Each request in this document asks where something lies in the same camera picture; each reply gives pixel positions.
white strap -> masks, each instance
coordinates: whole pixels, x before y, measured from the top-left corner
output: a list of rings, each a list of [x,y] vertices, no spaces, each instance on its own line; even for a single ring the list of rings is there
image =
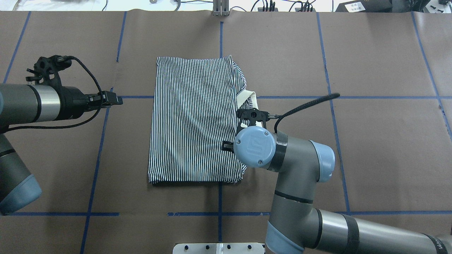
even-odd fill
[[[237,95],[237,109],[240,108],[243,103],[245,103],[248,98],[251,97],[251,102],[253,103],[253,108],[259,109],[257,105],[256,93],[253,91],[243,90]],[[256,122],[256,126],[262,127],[262,122]]]

striped fabric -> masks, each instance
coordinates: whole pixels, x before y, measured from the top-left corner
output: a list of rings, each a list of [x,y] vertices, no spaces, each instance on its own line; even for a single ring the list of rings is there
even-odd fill
[[[222,151],[221,143],[234,140],[236,96],[245,88],[245,77],[231,56],[159,57],[149,182],[241,180],[246,166]],[[241,107],[252,106],[248,99]]]

white paper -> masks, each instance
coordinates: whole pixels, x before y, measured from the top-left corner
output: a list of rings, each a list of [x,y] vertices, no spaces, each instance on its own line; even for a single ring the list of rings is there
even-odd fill
[[[345,5],[345,8],[347,8],[348,12],[358,12],[366,10],[361,2]]]

metal mount plate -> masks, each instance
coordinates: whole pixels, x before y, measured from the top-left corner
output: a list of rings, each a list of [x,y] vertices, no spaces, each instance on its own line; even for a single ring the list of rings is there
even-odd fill
[[[265,254],[260,243],[176,244],[173,254]]]

black cable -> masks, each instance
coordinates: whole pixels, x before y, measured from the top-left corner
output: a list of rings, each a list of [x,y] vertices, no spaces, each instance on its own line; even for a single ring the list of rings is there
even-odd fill
[[[234,9],[234,8],[240,8],[240,9],[242,9],[242,10],[246,11],[245,9],[243,9],[243,8],[242,8],[242,7],[240,7],[240,6],[234,6],[234,7],[231,7],[231,9]]]
[[[88,73],[88,75],[93,79],[94,83],[96,84],[97,90],[101,93],[102,89],[100,88],[99,83],[97,82],[97,79],[94,77],[94,75],[91,73],[91,71],[88,70],[88,68],[75,56],[67,56],[67,59],[75,60],[80,64],[80,66]]]
[[[102,9],[102,11],[104,11],[105,8],[107,8],[107,5],[108,5],[108,0],[107,0],[107,2],[105,3],[105,6],[104,6],[104,8]]]
[[[193,2],[213,3],[213,1],[204,1],[204,0],[184,1],[184,2],[181,2],[181,3],[193,3]]]
[[[338,94],[338,93],[330,94],[330,95],[327,95],[327,96],[323,96],[323,97],[320,97],[320,98],[315,99],[313,101],[310,101],[308,103],[305,103],[305,104],[303,104],[301,106],[298,106],[298,107],[290,110],[289,112],[285,113],[284,115],[281,115],[278,118],[278,120],[276,121],[276,123],[275,123],[275,127],[274,127],[275,133],[278,133],[278,124],[284,117],[290,116],[290,115],[292,115],[292,114],[294,114],[294,113],[296,113],[296,112],[298,112],[298,111],[300,111],[302,109],[312,107],[312,106],[317,105],[319,103],[322,103],[324,101],[332,100],[332,99],[337,98],[339,96],[340,96],[340,94]]]
[[[80,66],[82,66],[82,68],[90,75],[90,77],[93,79],[94,83],[96,84],[97,89],[99,90],[99,92],[102,92],[102,89],[99,86],[99,83],[97,82],[96,78],[94,77],[94,75],[91,73],[91,71],[88,70],[88,68],[82,63],[82,61],[80,61],[80,59],[78,59],[75,56],[68,56],[67,59],[71,59],[71,60],[75,60],[77,61]],[[99,108],[96,110],[96,112],[94,113],[93,116],[91,116],[90,118],[88,118],[87,120],[77,123],[77,124],[72,124],[72,125],[66,125],[66,126],[17,126],[17,127],[12,127],[12,128],[8,128],[5,132],[10,132],[10,131],[15,131],[15,130],[20,130],[20,129],[68,129],[68,128],[74,128],[74,127],[78,127],[80,125],[84,125],[85,123],[90,122],[91,120],[93,120],[100,112],[100,109],[102,108],[102,105],[99,105]]]
[[[292,6],[290,6],[289,12],[292,10],[293,6],[294,6],[296,3],[301,3],[301,4],[302,4],[302,7],[303,7],[303,2],[301,2],[301,1],[295,1],[295,2],[293,2]]]
[[[256,6],[256,4],[259,2],[260,0],[257,0],[254,2],[253,7],[251,7],[251,11],[253,11],[254,7]]]
[[[179,8],[180,8],[180,0],[177,0],[177,6],[176,6],[176,9],[174,11],[178,11]]]

